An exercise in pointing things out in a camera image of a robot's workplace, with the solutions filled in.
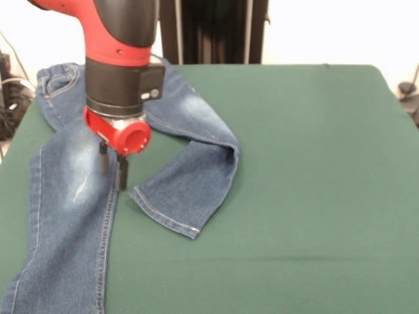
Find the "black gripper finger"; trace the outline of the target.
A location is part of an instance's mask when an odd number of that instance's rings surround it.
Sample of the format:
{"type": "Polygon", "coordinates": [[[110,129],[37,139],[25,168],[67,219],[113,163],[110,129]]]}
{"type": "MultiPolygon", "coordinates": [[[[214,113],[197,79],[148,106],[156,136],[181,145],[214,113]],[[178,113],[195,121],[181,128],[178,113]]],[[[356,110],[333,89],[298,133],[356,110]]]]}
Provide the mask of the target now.
{"type": "Polygon", "coordinates": [[[117,176],[116,176],[116,188],[118,191],[126,190],[128,180],[128,161],[125,156],[117,156],[117,176]]]}
{"type": "Polygon", "coordinates": [[[100,153],[100,173],[106,174],[109,168],[109,157],[107,153],[107,143],[105,141],[100,142],[99,153],[100,153]]]}

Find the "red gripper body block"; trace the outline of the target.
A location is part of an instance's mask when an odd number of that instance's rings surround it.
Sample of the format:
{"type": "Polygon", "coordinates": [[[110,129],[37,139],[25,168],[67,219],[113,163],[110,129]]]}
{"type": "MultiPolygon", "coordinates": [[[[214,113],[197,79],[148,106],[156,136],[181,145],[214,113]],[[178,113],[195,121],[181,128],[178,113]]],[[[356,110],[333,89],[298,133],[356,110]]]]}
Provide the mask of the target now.
{"type": "Polygon", "coordinates": [[[151,127],[145,121],[145,114],[118,120],[104,118],[85,107],[83,118],[91,131],[123,156],[140,153],[151,140],[151,127]]]}

